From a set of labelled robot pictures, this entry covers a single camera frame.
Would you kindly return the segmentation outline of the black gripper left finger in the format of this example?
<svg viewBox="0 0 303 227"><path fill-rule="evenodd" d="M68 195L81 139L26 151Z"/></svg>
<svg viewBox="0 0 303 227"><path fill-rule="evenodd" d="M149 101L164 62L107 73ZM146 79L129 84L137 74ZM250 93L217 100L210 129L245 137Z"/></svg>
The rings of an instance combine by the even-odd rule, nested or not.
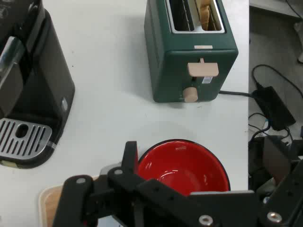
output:
<svg viewBox="0 0 303 227"><path fill-rule="evenodd" d="M53 221L54 227L94 227L98 219L115 216L129 227L199 226L199 206L156 180L137 175L137 143L128 141L122 163L97 180L68 178Z"/></svg>

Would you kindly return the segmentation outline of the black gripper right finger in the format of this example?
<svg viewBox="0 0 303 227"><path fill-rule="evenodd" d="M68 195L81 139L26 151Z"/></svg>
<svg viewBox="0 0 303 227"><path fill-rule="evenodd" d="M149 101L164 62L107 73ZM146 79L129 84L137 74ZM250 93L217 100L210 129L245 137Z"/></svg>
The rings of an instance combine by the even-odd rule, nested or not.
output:
<svg viewBox="0 0 303 227"><path fill-rule="evenodd" d="M303 225L303 162L297 163L272 193L258 215L260 227Z"/></svg>

